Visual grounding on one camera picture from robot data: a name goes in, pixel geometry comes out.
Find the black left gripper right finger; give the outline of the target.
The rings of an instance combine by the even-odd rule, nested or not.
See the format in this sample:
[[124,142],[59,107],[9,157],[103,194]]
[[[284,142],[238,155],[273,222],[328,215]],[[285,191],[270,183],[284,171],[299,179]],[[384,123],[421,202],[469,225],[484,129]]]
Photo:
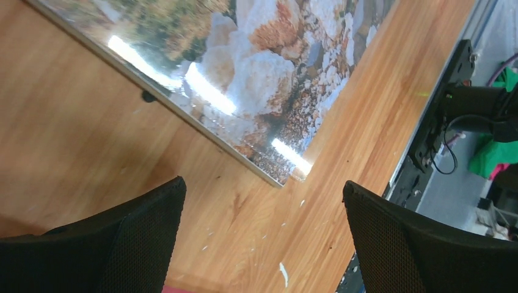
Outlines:
[[368,292],[517,291],[515,242],[437,222],[353,181],[343,202]]

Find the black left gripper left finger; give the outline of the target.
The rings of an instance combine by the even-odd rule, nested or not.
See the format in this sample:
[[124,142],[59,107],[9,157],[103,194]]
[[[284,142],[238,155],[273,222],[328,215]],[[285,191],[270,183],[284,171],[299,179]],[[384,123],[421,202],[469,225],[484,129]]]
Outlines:
[[1,291],[161,292],[185,198],[176,177],[44,234],[2,238]]

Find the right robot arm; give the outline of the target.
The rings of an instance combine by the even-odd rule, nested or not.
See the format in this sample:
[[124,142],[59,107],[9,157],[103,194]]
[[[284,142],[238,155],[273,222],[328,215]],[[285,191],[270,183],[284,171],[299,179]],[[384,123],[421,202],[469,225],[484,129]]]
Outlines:
[[490,134],[496,142],[517,141],[517,86],[507,91],[451,84],[441,108],[448,129]]

